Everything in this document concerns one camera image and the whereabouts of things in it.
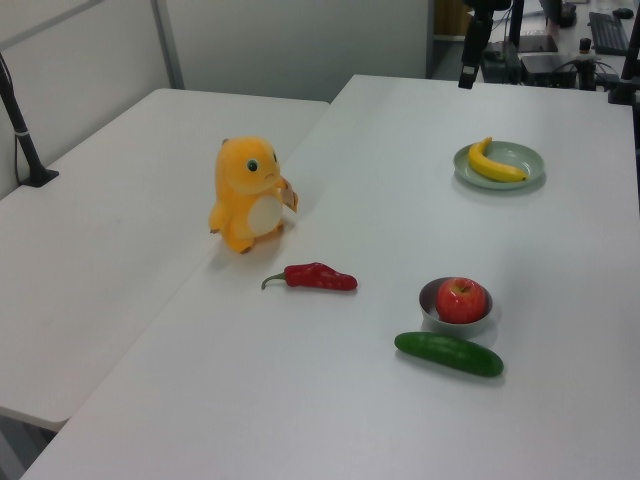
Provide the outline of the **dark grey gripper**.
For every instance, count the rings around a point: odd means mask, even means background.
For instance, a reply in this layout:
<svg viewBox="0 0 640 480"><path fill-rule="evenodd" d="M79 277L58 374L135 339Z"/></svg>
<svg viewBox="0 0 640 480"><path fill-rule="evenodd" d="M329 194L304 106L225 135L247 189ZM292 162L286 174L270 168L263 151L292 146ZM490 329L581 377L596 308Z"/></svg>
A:
<svg viewBox="0 0 640 480"><path fill-rule="evenodd" d="M472 17L465 35L458 87L472 89L479 68L488 68L491 62L491 46L487 44L492 31L493 15L495 11L500 10L500 2L498 0L464 0L463 4L471 9ZM481 53L475 48L484 49Z"/></svg>

